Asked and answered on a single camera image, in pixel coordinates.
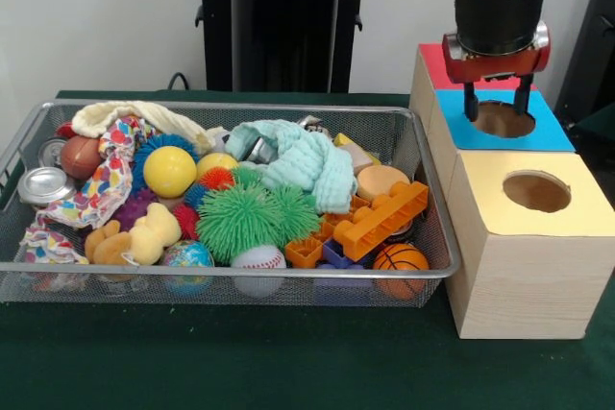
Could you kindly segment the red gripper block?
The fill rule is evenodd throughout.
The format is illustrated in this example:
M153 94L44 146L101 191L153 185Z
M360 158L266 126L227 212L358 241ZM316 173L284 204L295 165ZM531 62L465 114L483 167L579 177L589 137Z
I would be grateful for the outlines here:
M520 77L515 90L513 107L518 115L528 113L532 75L541 72L551 53L548 33L535 33L530 46L522 51L503 56L477 55L465 50L456 34L444 35L442 40L445 68L450 81L463 84L464 114L469 121L479 116L479 102L474 82L503 77Z

